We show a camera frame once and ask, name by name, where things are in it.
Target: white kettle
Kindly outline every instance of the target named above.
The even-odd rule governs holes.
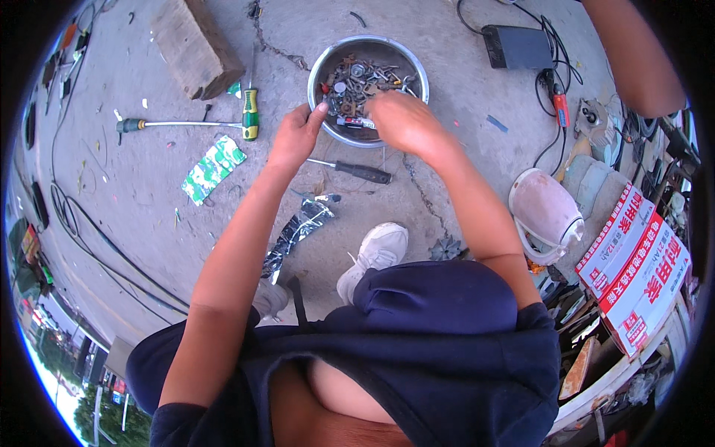
[[[538,168],[524,171],[511,185],[509,210],[524,253],[539,265],[555,263],[583,237],[583,216],[576,201]]]

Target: metal bowl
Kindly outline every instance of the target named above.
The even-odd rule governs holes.
[[[361,34],[360,36],[346,37],[326,50],[317,58],[310,77],[308,78],[308,104],[310,109],[314,109],[322,100],[320,83],[327,81],[327,76],[334,72],[335,67],[348,54],[354,54],[356,59],[367,59],[374,61],[377,65],[398,65],[395,70],[400,78],[407,75],[415,76],[417,79],[411,84],[411,89],[421,98],[425,104],[430,99],[430,86],[427,82],[427,74],[417,57],[404,45],[392,39],[382,36],[371,36]],[[362,129],[351,129],[339,126],[337,117],[328,117],[322,123],[322,128],[336,140],[354,147],[372,149],[385,145],[379,138],[377,131],[364,127]]]

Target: foot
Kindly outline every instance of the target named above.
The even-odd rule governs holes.
[[[292,296],[290,290],[273,285],[269,280],[261,278],[258,281],[258,289],[253,295],[253,307],[258,311],[258,315],[263,320],[272,318],[279,320],[277,314],[288,305],[288,298]]]
[[[402,262],[407,251],[407,228],[394,222],[379,224],[371,229],[363,239],[355,263],[337,280],[337,294],[346,305],[352,304],[355,286],[363,278],[368,268],[382,270]]]

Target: power adapter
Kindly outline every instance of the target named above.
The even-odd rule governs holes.
[[[504,25],[486,25],[481,31],[492,68],[553,68],[551,45],[545,31]]]

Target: concrete floor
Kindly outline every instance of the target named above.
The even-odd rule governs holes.
[[[430,108],[459,137],[471,160],[505,201],[513,179],[531,167],[537,154],[553,139],[553,118],[541,110],[535,98],[536,71],[492,69],[481,37],[459,22],[456,1],[404,1],[399,6],[384,0],[262,0],[262,14],[256,22],[247,18],[246,1],[206,3],[246,65],[254,41],[259,39],[266,46],[258,54],[253,78],[260,89],[259,139],[245,143],[239,131],[229,128],[158,127],[126,134],[122,145],[117,146],[113,109],[118,109],[124,118],[149,121],[200,120],[204,114],[204,103],[186,98],[167,71],[157,46],[150,41],[149,23],[159,2],[121,0],[95,21],[69,113],[57,135],[54,157],[54,174],[62,189],[82,204],[127,256],[184,300],[190,299],[192,286],[214,244],[208,233],[219,237],[240,203],[240,193],[232,187],[241,185],[243,191],[250,187],[267,159],[282,116],[307,100],[309,71],[291,55],[302,57],[311,67],[327,46],[354,34],[389,36],[406,45],[427,72]],[[603,47],[581,4],[572,0],[526,0],[521,4],[551,19],[583,75],[585,85],[574,82],[568,93],[571,121],[575,119],[574,106],[579,97],[608,102],[615,87]],[[359,13],[368,27],[363,29],[349,11]],[[134,12],[131,24],[129,12]],[[538,26],[516,7],[494,0],[467,0],[463,15],[475,26]],[[41,111],[46,96],[44,89],[39,90],[36,146],[32,151],[16,154],[23,178],[40,183],[48,206],[50,147],[59,113],[56,95],[55,89],[45,117]],[[147,98],[148,109],[142,107],[143,98]],[[241,100],[226,94],[210,103],[213,109],[209,120],[240,120]],[[508,133],[487,122],[487,114],[507,126]],[[566,157],[575,142],[572,131],[568,133]],[[236,140],[248,160],[211,194],[213,207],[187,203],[180,188],[183,179],[224,133]],[[176,144],[167,148],[169,142]],[[281,273],[282,281],[293,274],[301,277],[309,320],[325,317],[340,304],[335,282],[352,265],[347,252],[356,255],[364,234],[374,225],[392,220],[409,229],[408,262],[427,259],[428,249],[445,233],[460,238],[450,200],[437,175],[419,159],[404,157],[391,147],[385,148],[385,155],[385,170],[394,175],[388,186],[364,185],[314,164],[303,166],[292,181],[291,187],[298,191],[310,191],[313,185],[325,181],[326,192],[343,195],[342,202],[330,206],[337,218],[300,242],[286,258]],[[313,156],[372,166],[383,162],[381,149],[355,149],[337,143],[324,132],[318,137]],[[558,156],[558,148],[553,148],[540,167],[550,172]],[[82,162],[86,167],[78,193]],[[271,244],[299,206],[299,197],[291,192],[284,195]],[[174,228],[175,207],[181,222]],[[51,222],[41,243],[59,289],[110,343],[116,335],[138,343],[166,326],[126,293],[120,293],[99,266],[70,241],[54,213]],[[144,283],[91,231],[87,222],[80,222],[79,231],[95,254]],[[163,298],[160,291],[147,287]],[[183,319],[141,295],[139,299],[171,322]],[[292,303],[279,315],[285,323],[296,321]]]

